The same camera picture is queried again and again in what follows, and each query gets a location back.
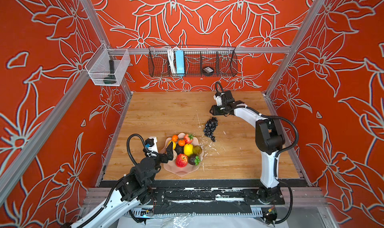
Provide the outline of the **yellow fake pear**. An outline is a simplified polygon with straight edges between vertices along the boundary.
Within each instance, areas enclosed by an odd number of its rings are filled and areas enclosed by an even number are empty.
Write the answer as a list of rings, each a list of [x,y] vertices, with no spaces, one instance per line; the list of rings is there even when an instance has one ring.
[[[170,141],[168,144],[168,147],[172,148],[173,150],[176,148],[177,143],[174,141]]]

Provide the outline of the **dark fake avocado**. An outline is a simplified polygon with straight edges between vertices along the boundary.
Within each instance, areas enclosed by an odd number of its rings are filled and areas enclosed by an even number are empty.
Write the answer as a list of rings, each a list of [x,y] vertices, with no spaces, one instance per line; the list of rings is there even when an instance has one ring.
[[[177,153],[177,155],[184,154],[184,146],[176,145],[175,152]]]

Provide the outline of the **red fake apple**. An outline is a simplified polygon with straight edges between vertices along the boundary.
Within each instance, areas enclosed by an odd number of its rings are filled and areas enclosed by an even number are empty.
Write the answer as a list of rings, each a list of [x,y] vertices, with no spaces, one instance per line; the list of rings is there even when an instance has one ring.
[[[188,160],[188,156],[185,154],[179,154],[175,160],[175,164],[178,168],[184,168],[189,164]]]

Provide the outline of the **yellow fake lemon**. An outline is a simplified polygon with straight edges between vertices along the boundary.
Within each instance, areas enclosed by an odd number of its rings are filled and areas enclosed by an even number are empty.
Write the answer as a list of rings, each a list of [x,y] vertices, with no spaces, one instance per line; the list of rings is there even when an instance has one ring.
[[[185,144],[185,146],[184,146],[184,154],[187,157],[190,157],[191,155],[194,154],[193,148],[194,148],[194,146],[192,144]]]

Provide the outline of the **red fake strawberry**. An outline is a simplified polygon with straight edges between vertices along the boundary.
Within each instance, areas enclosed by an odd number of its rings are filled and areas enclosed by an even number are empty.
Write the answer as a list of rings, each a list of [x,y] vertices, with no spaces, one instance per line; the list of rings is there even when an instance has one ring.
[[[186,144],[191,144],[193,142],[194,136],[192,134],[185,134],[184,141]]]

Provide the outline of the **dark fake grape bunch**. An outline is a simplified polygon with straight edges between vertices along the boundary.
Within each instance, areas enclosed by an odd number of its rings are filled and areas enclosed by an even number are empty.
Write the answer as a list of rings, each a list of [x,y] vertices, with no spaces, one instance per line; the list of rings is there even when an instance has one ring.
[[[213,117],[206,122],[205,128],[203,130],[204,135],[209,139],[211,139],[212,142],[216,142],[214,131],[216,130],[217,126],[218,126],[218,120],[217,118]]]

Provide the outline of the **dark purple fake mangosteen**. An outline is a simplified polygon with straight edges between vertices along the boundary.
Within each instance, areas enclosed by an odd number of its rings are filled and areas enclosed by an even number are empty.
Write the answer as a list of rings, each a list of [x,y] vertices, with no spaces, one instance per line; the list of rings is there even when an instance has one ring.
[[[191,155],[188,157],[188,163],[192,166],[198,166],[200,164],[201,160],[199,156],[197,155]]]

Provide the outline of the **brown fake passion fruit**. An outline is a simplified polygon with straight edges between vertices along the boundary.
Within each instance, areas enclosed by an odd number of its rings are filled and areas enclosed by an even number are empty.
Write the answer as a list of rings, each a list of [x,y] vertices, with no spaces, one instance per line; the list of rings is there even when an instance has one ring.
[[[193,154],[199,156],[203,152],[203,149],[200,146],[193,147]]]

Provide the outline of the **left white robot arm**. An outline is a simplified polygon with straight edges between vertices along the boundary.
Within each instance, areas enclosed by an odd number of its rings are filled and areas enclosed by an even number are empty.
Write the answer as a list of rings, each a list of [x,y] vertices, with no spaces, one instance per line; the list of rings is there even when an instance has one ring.
[[[107,228],[125,213],[154,199],[151,188],[161,163],[174,158],[174,150],[168,146],[164,154],[146,157],[134,165],[128,175],[119,179],[106,199],[83,218],[74,223],[65,223],[63,228]]]

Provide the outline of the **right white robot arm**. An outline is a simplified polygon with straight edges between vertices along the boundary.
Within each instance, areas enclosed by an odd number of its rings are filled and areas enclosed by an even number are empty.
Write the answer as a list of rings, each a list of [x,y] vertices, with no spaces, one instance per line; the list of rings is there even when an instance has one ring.
[[[262,156],[261,187],[258,190],[258,200],[269,204],[280,192],[278,165],[280,154],[293,149],[299,141],[296,126],[286,118],[264,115],[242,101],[236,101],[230,91],[216,90],[216,104],[211,107],[213,116],[232,115],[246,121],[255,128],[255,143]],[[295,134],[293,143],[284,148],[286,143],[281,122],[289,124]]]

